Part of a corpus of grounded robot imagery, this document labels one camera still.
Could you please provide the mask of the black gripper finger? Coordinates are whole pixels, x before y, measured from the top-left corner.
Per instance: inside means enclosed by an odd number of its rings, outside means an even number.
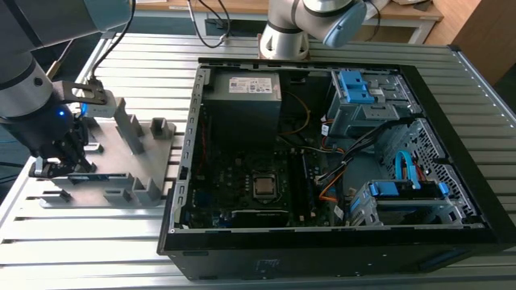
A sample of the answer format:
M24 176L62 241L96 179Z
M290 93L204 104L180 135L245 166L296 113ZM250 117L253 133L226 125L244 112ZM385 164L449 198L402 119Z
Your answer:
M52 179L73 172L76 152L68 144L45 144L30 150L36 161L30 165L29 177Z
M84 140L76 132L66 132L60 141L62 157L61 163L68 166L72 172L94 172L96 165L89 163L84 153Z

